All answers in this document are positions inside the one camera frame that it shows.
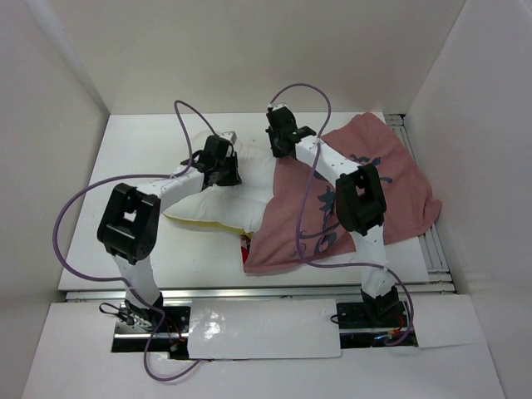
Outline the white pillow with yellow edge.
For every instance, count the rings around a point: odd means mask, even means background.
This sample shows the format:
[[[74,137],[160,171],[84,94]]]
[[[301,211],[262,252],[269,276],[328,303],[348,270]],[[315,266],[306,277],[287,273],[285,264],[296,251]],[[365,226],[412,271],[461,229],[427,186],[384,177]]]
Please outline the white pillow with yellow edge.
[[[183,223],[220,226],[241,234],[259,231],[264,211],[273,198],[275,159],[269,149],[237,138],[241,185],[209,187],[170,206],[164,216]]]

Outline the red and pink patterned pillowcase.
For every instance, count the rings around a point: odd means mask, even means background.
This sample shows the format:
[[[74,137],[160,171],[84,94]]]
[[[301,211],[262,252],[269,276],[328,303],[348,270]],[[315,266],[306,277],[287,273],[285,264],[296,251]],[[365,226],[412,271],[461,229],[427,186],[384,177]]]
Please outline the red and pink patterned pillowcase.
[[[322,139],[360,164],[360,171],[327,180],[291,156],[277,159],[273,197],[251,239],[245,273],[292,270],[302,259],[355,252],[339,215],[365,230],[381,221],[385,244],[424,234],[438,218],[441,201],[396,133],[378,117],[354,116]]]

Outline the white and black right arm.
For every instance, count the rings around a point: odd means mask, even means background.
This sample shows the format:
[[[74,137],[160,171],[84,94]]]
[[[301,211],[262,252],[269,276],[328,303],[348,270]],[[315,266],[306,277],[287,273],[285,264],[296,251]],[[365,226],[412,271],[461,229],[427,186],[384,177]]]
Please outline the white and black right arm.
[[[290,156],[334,185],[333,210],[361,258],[354,265],[362,269],[362,315],[372,326],[382,325],[399,297],[394,275],[387,269],[383,238],[387,204],[377,168],[348,159],[311,128],[299,127],[284,104],[270,104],[266,116],[273,155]]]

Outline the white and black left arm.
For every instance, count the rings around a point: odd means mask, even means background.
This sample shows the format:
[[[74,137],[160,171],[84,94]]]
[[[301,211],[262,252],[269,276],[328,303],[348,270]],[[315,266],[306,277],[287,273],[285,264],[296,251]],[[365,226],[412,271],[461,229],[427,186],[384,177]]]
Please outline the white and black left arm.
[[[204,148],[183,161],[174,176],[141,186],[120,183],[111,192],[96,237],[127,281],[128,319],[134,318],[147,332],[164,322],[163,297],[150,261],[160,215],[210,186],[240,185],[236,140],[233,131],[210,135]]]

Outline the white glossy cover plate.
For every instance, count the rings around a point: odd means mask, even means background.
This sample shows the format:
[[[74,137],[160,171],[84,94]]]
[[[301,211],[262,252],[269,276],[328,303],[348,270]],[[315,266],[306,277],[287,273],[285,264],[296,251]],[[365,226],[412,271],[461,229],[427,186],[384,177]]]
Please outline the white glossy cover plate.
[[[190,307],[190,358],[335,358],[342,353],[332,299],[197,300]]]

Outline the aluminium table edge rail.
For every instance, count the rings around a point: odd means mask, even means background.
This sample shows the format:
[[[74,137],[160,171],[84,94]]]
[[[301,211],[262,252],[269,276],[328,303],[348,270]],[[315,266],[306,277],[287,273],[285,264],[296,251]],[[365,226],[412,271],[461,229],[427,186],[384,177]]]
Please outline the aluminium table edge rail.
[[[406,286],[408,292],[441,294],[455,293],[453,282],[436,280],[423,284]],[[176,289],[163,290],[164,299],[195,299],[195,298],[286,298],[286,297],[318,297],[318,296],[354,296],[360,293],[356,285],[346,286],[315,286],[315,287],[278,287],[278,288],[217,288],[217,289]],[[71,291],[66,293],[67,302],[85,302],[97,300],[122,300],[125,292],[118,291]]]

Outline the aluminium side rail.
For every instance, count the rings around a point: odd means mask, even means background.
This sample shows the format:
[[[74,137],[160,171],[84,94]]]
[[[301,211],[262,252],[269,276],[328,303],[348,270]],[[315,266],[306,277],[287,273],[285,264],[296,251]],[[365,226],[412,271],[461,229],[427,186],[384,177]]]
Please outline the aluminium side rail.
[[[385,114],[384,120],[387,126],[396,133],[412,159],[416,161],[406,131],[404,117],[403,114]],[[439,293],[441,295],[457,293],[436,226],[433,224],[422,236],[419,237],[419,241],[428,272],[428,285],[431,286],[427,292]]]

